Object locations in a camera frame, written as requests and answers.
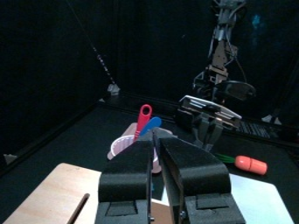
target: black background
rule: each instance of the black background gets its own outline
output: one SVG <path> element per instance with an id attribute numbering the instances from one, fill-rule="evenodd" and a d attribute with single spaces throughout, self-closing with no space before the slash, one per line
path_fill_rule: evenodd
<path id="1" fill-rule="evenodd" d="M 109 77 L 67 1 L 0 4 L 0 145 L 3 153 L 15 153 L 98 101 Z M 211 1 L 70 4 L 122 91 L 175 102 L 191 93 L 193 79 L 207 66 L 217 24 Z M 249 1 L 231 43 L 257 98 L 227 102 L 235 112 L 257 119 L 282 108 L 281 119 L 293 125 L 298 124 L 298 9 L 298 1 Z M 229 67 L 229 77 L 243 80 L 237 64 Z"/>

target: orange object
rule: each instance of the orange object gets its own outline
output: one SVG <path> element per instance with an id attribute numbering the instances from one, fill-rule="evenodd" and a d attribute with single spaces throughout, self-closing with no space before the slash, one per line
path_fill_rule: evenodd
<path id="1" fill-rule="evenodd" d="M 254 172 L 261 175 L 267 173 L 267 163 L 253 157 L 237 156 L 235 166 L 243 171 Z"/>

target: blue object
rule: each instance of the blue object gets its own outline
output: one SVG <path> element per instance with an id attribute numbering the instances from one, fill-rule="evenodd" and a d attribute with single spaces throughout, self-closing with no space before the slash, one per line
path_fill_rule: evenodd
<path id="1" fill-rule="evenodd" d="M 162 123 L 163 123 L 162 118 L 158 117 L 158 116 L 155 116 L 155 117 L 149 121 L 149 123 L 146 124 L 145 128 L 143 128 L 142 131 L 141 131 L 139 136 L 145 135 L 146 132 L 147 132 L 150 129 L 153 129 L 153 128 L 155 128 L 155 127 L 161 127 L 161 126 L 162 126 Z"/>

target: red handle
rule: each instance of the red handle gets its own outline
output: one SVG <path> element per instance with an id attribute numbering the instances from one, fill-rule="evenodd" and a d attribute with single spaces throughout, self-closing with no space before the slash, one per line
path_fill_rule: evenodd
<path id="1" fill-rule="evenodd" d="M 138 116 L 138 123 L 137 123 L 137 129 L 135 129 L 135 140 L 139 137 L 143 127 L 146 126 L 146 124 L 150 121 L 151 115 L 153 115 L 153 107 L 149 104 L 146 104 L 141 108 L 141 112 L 139 112 L 139 116 Z"/>

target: red object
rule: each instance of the red object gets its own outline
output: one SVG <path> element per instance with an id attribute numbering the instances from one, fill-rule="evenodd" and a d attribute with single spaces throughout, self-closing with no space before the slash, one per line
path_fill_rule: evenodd
<path id="1" fill-rule="evenodd" d="M 138 116 L 137 129 L 135 129 L 135 140 L 139 137 L 143 127 L 146 126 L 146 124 L 150 121 L 151 115 L 153 115 L 153 107 L 149 104 L 146 104 L 141 108 L 141 112 L 139 112 L 139 116 Z"/>
<path id="2" fill-rule="evenodd" d="M 235 166 L 243 171 L 254 172 L 261 175 L 267 173 L 267 163 L 253 157 L 237 156 Z"/>

